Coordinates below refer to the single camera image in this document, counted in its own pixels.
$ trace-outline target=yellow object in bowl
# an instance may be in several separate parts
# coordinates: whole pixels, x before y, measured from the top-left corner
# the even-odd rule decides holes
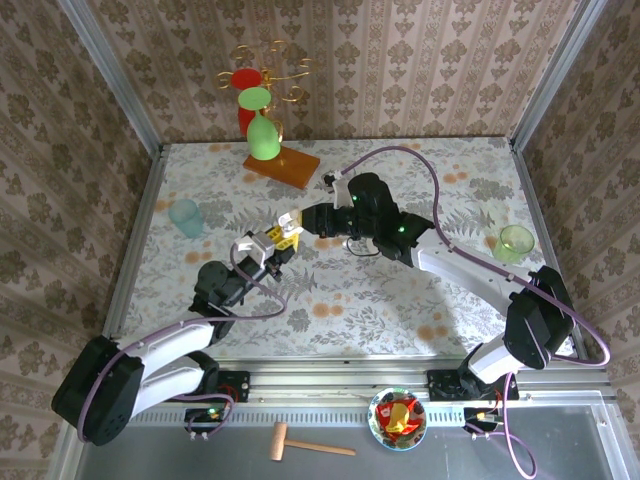
[[[389,433],[402,433],[409,421],[409,409],[402,403],[394,403],[391,408],[389,425],[385,429]]]

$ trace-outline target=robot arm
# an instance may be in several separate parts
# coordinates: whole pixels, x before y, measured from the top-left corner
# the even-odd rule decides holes
[[[492,393],[498,379],[522,366],[544,368],[571,332],[573,320],[568,315],[512,281],[516,276],[529,279],[573,308],[555,270],[545,266],[530,272],[455,242],[445,245],[431,221],[401,212],[386,183],[373,173],[357,175],[349,182],[330,178],[328,183],[334,188],[334,203],[303,210],[305,230],[321,237],[371,238],[383,256],[452,280],[506,317],[504,334],[476,347],[458,369],[460,386],[470,398]],[[454,252],[454,247],[509,275],[479,266]]]
[[[290,217],[283,219],[279,227],[255,235],[248,232],[236,241],[237,250],[248,253],[238,263],[241,274],[218,261],[202,266],[189,310],[218,317],[215,321],[180,322],[142,340],[94,338],[56,392],[52,409],[74,427],[80,426],[83,438],[103,445],[153,405],[183,394],[217,393],[230,378],[248,384],[249,372],[220,371],[218,363],[200,350],[227,335],[234,323],[229,308],[242,302],[254,283],[267,275],[280,279],[280,267],[293,257],[302,230]],[[99,387],[91,393],[96,382]],[[240,395],[239,400],[246,401],[248,392]]]

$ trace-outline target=grey floor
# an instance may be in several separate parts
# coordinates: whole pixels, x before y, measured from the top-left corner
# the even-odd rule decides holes
[[[538,479],[612,478],[589,408],[519,408],[511,418],[514,433],[534,452]],[[290,428],[288,438],[358,453],[346,457],[288,447],[279,463],[269,460],[271,434],[271,428],[230,427],[208,442],[191,442],[177,427],[128,427],[110,444],[85,449],[76,480],[521,478],[503,438],[472,441],[460,428],[433,428],[404,453],[382,447],[366,427]]]

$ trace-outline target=light blue cup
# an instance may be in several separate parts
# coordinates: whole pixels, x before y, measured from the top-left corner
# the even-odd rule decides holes
[[[202,233],[202,214],[193,200],[177,200],[169,208],[169,218],[189,238],[196,238]]]

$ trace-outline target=wooden base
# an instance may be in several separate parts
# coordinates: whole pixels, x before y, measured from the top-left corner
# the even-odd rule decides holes
[[[318,157],[282,147],[280,154],[273,160],[256,160],[249,155],[243,166],[247,170],[302,190],[309,183],[319,164]]]

